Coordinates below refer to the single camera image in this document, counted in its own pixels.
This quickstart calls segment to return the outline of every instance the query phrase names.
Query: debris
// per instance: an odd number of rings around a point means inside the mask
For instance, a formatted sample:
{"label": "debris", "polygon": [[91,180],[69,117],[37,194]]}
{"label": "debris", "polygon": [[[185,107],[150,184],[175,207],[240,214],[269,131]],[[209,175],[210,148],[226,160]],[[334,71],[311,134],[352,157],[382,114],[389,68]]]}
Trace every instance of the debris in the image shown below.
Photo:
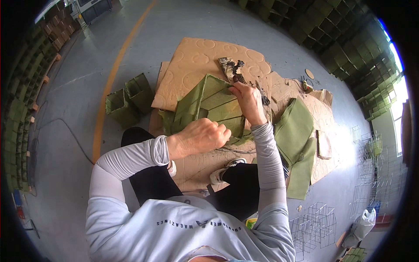
{"label": "debris", "polygon": [[230,84],[234,84],[235,82],[242,82],[243,84],[247,85],[246,80],[241,74],[241,68],[244,66],[243,61],[238,60],[237,64],[235,64],[231,57],[222,57],[218,58],[218,62],[220,63],[221,69]]}
{"label": "debris", "polygon": [[305,73],[308,75],[308,77],[310,77],[311,79],[314,79],[314,75],[310,70],[306,69]]}

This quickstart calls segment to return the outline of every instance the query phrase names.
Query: black cable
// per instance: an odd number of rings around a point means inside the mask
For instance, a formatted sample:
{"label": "black cable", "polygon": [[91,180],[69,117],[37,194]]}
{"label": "black cable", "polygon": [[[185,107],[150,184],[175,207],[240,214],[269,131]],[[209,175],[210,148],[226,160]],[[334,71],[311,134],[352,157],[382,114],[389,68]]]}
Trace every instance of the black cable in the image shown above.
{"label": "black cable", "polygon": [[[42,105],[40,105],[39,106],[39,109],[38,109],[38,114],[40,113],[40,111],[41,111],[41,108],[43,107],[43,105],[46,103],[46,106],[48,107],[48,100],[45,100],[43,103],[42,103]],[[44,111],[43,111],[43,114],[42,114],[42,116],[40,117],[40,118],[38,118],[39,119],[39,122],[42,124],[42,119],[44,118],[44,114],[45,114],[45,112],[46,112],[47,110],[45,109]],[[70,131],[70,133],[71,133],[71,135],[74,137],[74,139],[76,140],[76,143],[77,143],[77,145],[80,147],[80,150],[83,152],[83,155],[87,158],[87,160],[89,160],[89,162],[92,164],[92,165],[94,165],[94,163],[93,163],[93,161],[87,156],[87,154],[86,154],[86,152],[84,151],[84,149],[83,149],[83,147],[82,147],[82,145],[80,144],[80,142],[79,142],[79,140],[77,139],[77,137],[76,137],[76,135],[74,134],[74,132],[73,132],[73,130],[70,128],[70,126],[67,124],[67,122],[64,120],[64,119],[62,119],[62,118],[60,118],[60,117],[58,117],[58,118],[54,118],[54,119],[52,119],[52,120],[50,120],[50,121],[48,121],[47,123],[45,123],[44,125],[42,125],[42,126],[40,126],[39,128],[37,128],[37,126],[35,125],[34,126],[34,132],[36,132],[36,131],[40,131],[42,128],[44,128],[44,127],[46,127],[47,125],[49,125],[49,124],[51,124],[52,122],[54,122],[54,121],[57,121],[57,120],[61,120],[61,121],[63,121],[64,122],[64,124],[65,124],[65,126],[68,128],[68,130]]]}
{"label": "black cable", "polygon": [[61,120],[61,121],[64,122],[64,124],[67,126],[68,130],[70,131],[71,135],[73,135],[74,139],[76,140],[77,145],[80,147],[81,151],[83,152],[83,155],[87,158],[87,160],[89,160],[89,162],[92,165],[94,165],[93,161],[90,160],[90,158],[87,156],[86,152],[83,150],[83,147],[81,146],[81,144],[80,144],[79,140],[77,139],[76,135],[74,134],[73,130],[71,130],[70,126],[66,123],[66,121],[64,119],[59,118],[59,117],[58,118],[54,118],[53,120],[50,120],[46,124],[44,124],[43,126],[41,126],[38,130],[40,130],[41,128],[46,127],[48,124],[51,124],[52,122],[57,121],[57,120]]}

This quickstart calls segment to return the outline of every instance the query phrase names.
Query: stacked green felt panel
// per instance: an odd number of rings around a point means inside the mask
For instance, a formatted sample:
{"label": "stacked green felt panel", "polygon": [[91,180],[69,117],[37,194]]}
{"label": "stacked green felt panel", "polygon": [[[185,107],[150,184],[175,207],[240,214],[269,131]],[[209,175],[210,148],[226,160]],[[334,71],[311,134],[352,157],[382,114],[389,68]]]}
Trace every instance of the stacked green felt panel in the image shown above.
{"label": "stacked green felt panel", "polygon": [[9,189],[28,190],[26,152],[31,108],[55,55],[51,42],[38,25],[25,36],[6,78],[5,166]]}

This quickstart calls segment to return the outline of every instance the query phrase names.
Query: cardboard box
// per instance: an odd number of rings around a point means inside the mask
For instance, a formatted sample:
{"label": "cardboard box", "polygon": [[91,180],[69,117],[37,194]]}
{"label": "cardboard box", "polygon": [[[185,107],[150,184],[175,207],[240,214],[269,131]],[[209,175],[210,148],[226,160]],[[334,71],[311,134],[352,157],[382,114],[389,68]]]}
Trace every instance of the cardboard box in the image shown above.
{"label": "cardboard box", "polygon": [[68,25],[66,30],[68,31],[69,35],[72,35],[75,31],[74,27],[72,25]]}
{"label": "cardboard box", "polygon": [[60,21],[57,25],[57,27],[59,27],[61,29],[61,32],[64,31],[64,29],[66,29],[67,25],[64,24],[63,21]]}
{"label": "cardboard box", "polygon": [[64,29],[64,31],[61,33],[61,37],[62,39],[67,42],[68,40],[70,40],[70,35],[68,34],[67,30]]}
{"label": "cardboard box", "polygon": [[55,47],[55,49],[57,49],[57,51],[59,51],[62,45],[64,45],[64,43],[65,43],[64,39],[61,36],[59,36],[57,39],[55,39],[52,45]]}
{"label": "cardboard box", "polygon": [[47,35],[50,35],[53,29],[54,27],[51,22],[48,22],[44,27],[44,31]]}
{"label": "cardboard box", "polygon": [[52,19],[51,19],[51,22],[52,22],[52,24],[54,25],[54,26],[57,26],[58,25],[58,23],[60,22],[61,20],[58,18],[58,16],[56,15],[56,16],[54,16]]}
{"label": "cardboard box", "polygon": [[70,7],[69,6],[67,6],[66,8],[64,8],[62,10],[60,10],[59,13],[58,13],[58,17],[61,20],[64,20],[66,17],[69,17],[69,16],[70,16]]}
{"label": "cardboard box", "polygon": [[74,28],[74,25],[73,25],[74,20],[73,20],[73,18],[72,18],[71,16],[68,16],[68,17],[64,18],[62,21],[63,21],[63,23],[64,23],[66,26],[68,26],[68,25],[72,25],[72,26],[73,26],[73,28]]}

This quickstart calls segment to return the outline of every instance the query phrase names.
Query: small wooden board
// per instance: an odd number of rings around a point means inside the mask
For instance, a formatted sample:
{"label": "small wooden board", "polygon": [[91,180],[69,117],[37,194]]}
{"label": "small wooden board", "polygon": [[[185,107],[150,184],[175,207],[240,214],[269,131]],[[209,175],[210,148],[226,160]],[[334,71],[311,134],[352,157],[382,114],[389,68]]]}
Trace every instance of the small wooden board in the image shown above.
{"label": "small wooden board", "polygon": [[305,73],[308,75],[308,77],[310,77],[311,79],[314,79],[314,75],[310,70],[306,69]]}
{"label": "small wooden board", "polygon": [[36,93],[36,96],[34,98],[34,105],[36,105],[36,99],[38,98],[39,92],[41,91],[41,87],[44,83],[48,84],[49,83],[49,77],[47,76],[49,70],[51,69],[52,65],[54,64],[55,61],[60,61],[61,60],[61,55],[57,53],[57,55],[54,57],[54,60],[51,62],[51,64],[49,64],[49,67],[47,69],[47,71],[45,72],[44,78],[42,79],[42,82],[39,84],[39,88],[38,88],[38,92]]}

